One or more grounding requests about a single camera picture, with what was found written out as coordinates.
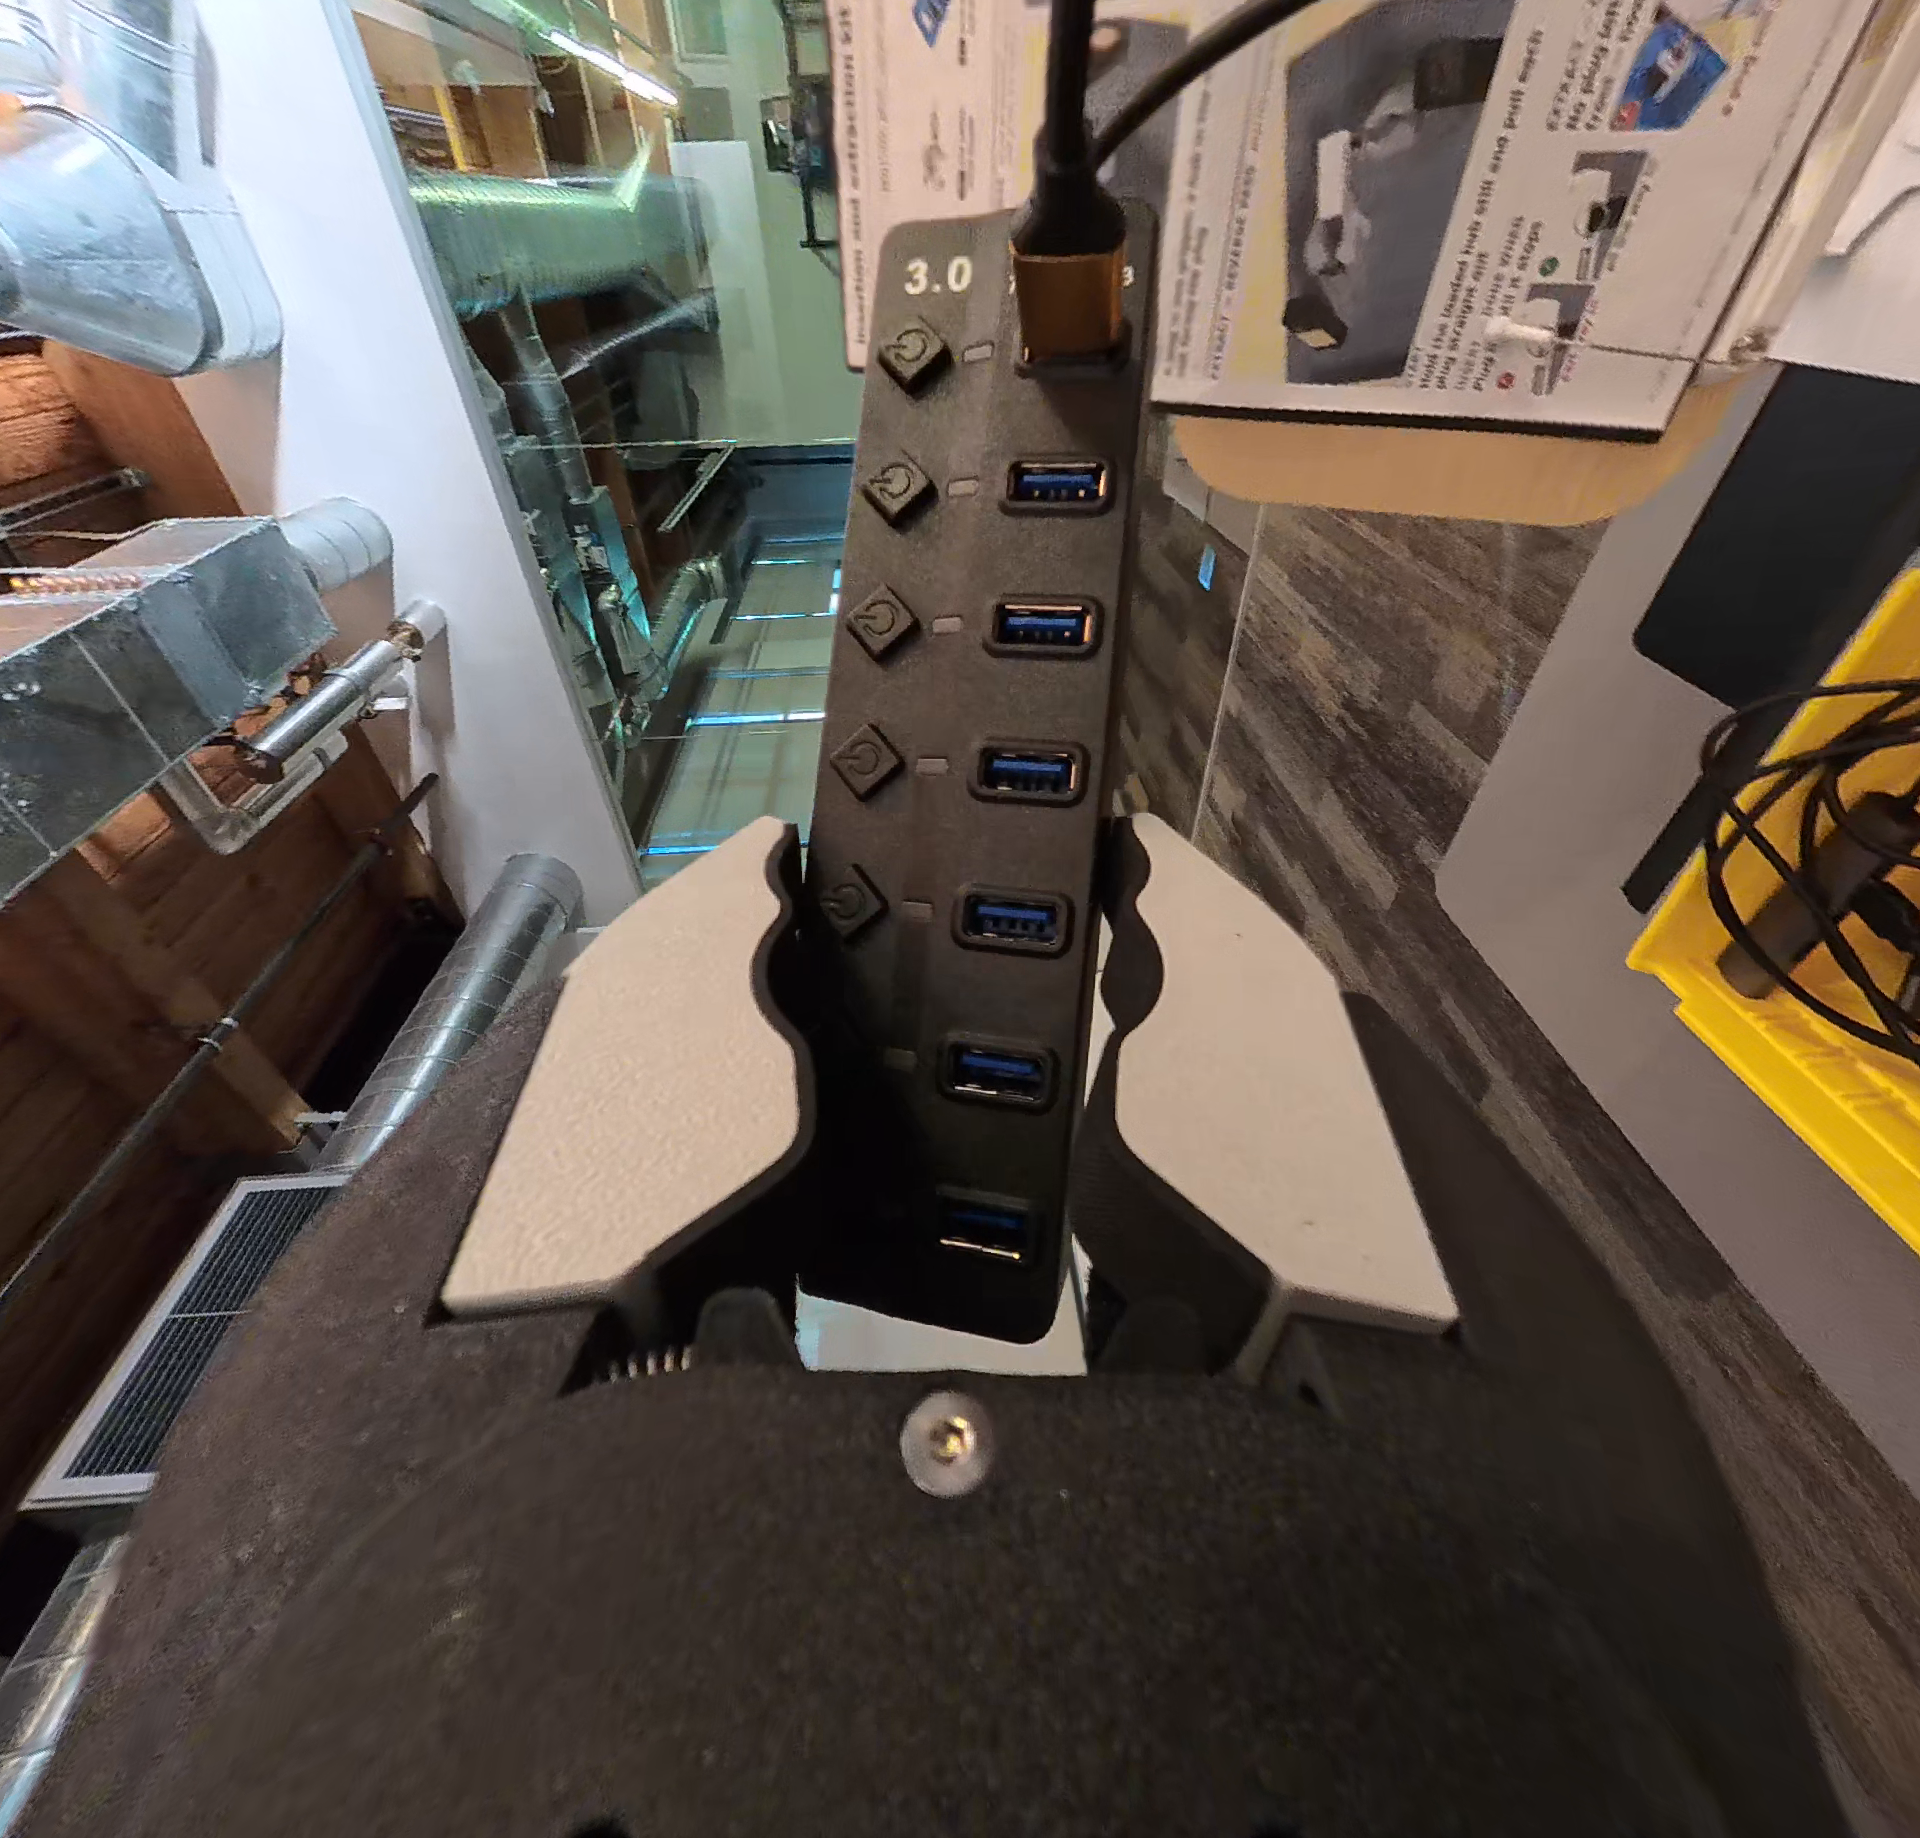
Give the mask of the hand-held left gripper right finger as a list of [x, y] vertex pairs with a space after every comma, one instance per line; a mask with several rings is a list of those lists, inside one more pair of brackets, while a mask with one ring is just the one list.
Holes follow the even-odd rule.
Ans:
[[1173, 827], [1117, 821], [1075, 1119], [1091, 1376], [1330, 1382], [1459, 1329], [1354, 1008]]

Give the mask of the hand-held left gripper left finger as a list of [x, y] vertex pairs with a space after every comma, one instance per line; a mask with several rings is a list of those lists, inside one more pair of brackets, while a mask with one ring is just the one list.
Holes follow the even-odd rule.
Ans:
[[814, 1143], [814, 1069], [775, 995], [797, 828], [757, 817], [570, 960], [443, 1271], [443, 1319], [612, 1312], [696, 1347], [710, 1298], [774, 1293], [787, 1228], [749, 1222]]

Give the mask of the black USB hub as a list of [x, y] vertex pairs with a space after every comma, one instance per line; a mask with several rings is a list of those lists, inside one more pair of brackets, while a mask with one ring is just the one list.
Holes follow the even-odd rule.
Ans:
[[1157, 229], [1124, 218], [1121, 333], [1074, 369], [1025, 365], [1010, 214], [876, 256], [796, 911], [800, 1287], [1019, 1347], [1064, 1285], [1135, 547]]

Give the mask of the yellow storage bin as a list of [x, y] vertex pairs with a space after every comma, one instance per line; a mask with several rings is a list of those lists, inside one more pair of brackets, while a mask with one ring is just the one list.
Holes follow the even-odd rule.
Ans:
[[1915, 565], [1756, 769], [1699, 746], [1707, 822], [1627, 966], [1918, 1248]]

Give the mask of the ceiling vent grille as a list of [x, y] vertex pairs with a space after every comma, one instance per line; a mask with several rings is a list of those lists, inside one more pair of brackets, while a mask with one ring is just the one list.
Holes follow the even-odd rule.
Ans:
[[77, 1533], [149, 1497], [165, 1442], [266, 1278], [347, 1184], [341, 1173], [239, 1179], [55, 1445], [20, 1513]]

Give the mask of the silver pipe fitting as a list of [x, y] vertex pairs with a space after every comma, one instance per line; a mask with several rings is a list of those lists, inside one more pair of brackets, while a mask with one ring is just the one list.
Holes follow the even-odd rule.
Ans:
[[427, 646], [443, 634], [446, 614], [437, 603], [410, 603], [386, 632], [346, 660], [330, 664], [311, 691], [231, 750], [237, 769], [256, 787], [275, 787], [350, 725], [365, 718], [377, 700], [416, 666]]

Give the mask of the printed instruction sheet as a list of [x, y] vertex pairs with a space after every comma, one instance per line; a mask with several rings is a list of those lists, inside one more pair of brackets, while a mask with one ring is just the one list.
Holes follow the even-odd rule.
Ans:
[[[1247, 0], [1095, 0], [1085, 120]], [[1888, 0], [1328, 0], [1100, 169], [1157, 222], [1153, 403], [1667, 427]], [[1014, 213], [1048, 0], [825, 0], [848, 365], [876, 300], [1008, 276], [890, 232]]]

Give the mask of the silver spiral duct pipe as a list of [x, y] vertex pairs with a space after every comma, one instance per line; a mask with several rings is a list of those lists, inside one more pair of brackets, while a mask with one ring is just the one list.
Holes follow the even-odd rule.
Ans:
[[2, 1834], [18, 1832], [79, 1696], [119, 1580], [126, 1533], [87, 1540], [35, 1615], [2, 1678]]
[[561, 861], [518, 852], [455, 937], [315, 1160], [352, 1176], [478, 1049], [507, 1011], [561, 966], [584, 891]]

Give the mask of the silver rectangular ventilation duct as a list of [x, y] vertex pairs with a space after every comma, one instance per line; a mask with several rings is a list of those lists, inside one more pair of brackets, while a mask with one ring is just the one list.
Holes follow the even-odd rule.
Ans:
[[6, 594], [2, 901], [275, 697], [335, 634], [326, 596], [392, 562], [352, 501], [175, 516]]

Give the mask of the silver round ventilation duct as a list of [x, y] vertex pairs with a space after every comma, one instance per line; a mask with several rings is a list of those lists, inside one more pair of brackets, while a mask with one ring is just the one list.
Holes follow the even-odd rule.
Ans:
[[2, 0], [2, 65], [3, 329], [168, 380], [272, 359], [196, 0]]

